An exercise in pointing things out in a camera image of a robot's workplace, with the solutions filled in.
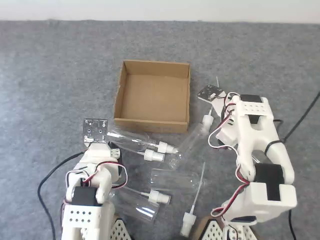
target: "white wall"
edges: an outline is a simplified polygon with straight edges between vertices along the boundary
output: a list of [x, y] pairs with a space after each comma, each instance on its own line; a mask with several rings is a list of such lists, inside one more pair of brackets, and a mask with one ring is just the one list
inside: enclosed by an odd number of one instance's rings
[[320, 23], [320, 0], [0, 0], [0, 20]]

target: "metal bracket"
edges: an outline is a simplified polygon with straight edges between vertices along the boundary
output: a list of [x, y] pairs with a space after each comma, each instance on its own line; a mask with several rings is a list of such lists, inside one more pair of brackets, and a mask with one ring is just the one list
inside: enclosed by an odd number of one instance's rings
[[85, 143], [107, 143], [108, 120], [85, 118], [83, 120], [83, 141]]

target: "clear plastic bottle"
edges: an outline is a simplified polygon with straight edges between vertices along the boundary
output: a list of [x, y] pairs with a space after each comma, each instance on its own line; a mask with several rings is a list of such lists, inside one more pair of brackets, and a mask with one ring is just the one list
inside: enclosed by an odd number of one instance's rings
[[159, 191], [195, 193], [199, 182], [200, 177], [194, 172], [154, 168], [151, 172], [150, 187]]
[[131, 132], [118, 127], [112, 127], [107, 132], [110, 142], [117, 144], [120, 148], [133, 152], [144, 152], [146, 149], [155, 150], [159, 153], [175, 153], [173, 146], [151, 139], [145, 132]]
[[148, 201], [130, 188], [119, 188], [109, 194], [115, 212], [128, 215], [146, 223], [152, 223], [159, 212], [159, 204]]
[[137, 133], [112, 127], [108, 129], [107, 138], [120, 148], [130, 149], [135, 152], [144, 152], [147, 148], [156, 148], [156, 141], [151, 139], [145, 132]]
[[202, 123], [199, 123], [186, 139], [177, 148], [176, 153], [168, 154], [166, 161], [171, 169], [176, 170], [183, 163], [193, 157], [198, 145], [209, 135], [209, 131]]

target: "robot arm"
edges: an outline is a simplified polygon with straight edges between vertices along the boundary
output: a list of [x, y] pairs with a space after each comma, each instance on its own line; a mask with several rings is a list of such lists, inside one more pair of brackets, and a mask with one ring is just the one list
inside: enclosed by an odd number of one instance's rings
[[115, 207], [108, 195], [112, 184], [120, 178], [120, 150], [111, 149], [107, 144], [107, 120], [85, 119], [83, 130], [84, 141], [90, 145], [66, 175], [67, 204], [61, 239], [109, 239]]
[[[207, 86], [198, 97], [210, 102], [221, 120], [229, 119], [216, 138], [229, 146], [237, 145], [236, 165], [247, 181], [223, 214], [226, 223], [254, 225], [279, 216], [297, 205], [293, 185], [295, 174], [286, 147], [279, 140], [274, 116], [268, 100], [257, 95], [225, 94], [221, 89]], [[252, 152], [260, 150], [271, 163], [254, 163]]]

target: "cardboard box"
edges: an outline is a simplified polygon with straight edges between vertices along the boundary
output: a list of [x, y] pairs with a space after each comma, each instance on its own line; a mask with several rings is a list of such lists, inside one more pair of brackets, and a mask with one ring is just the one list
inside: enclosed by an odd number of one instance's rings
[[117, 126], [185, 133], [189, 124], [188, 63], [125, 60], [114, 105]]

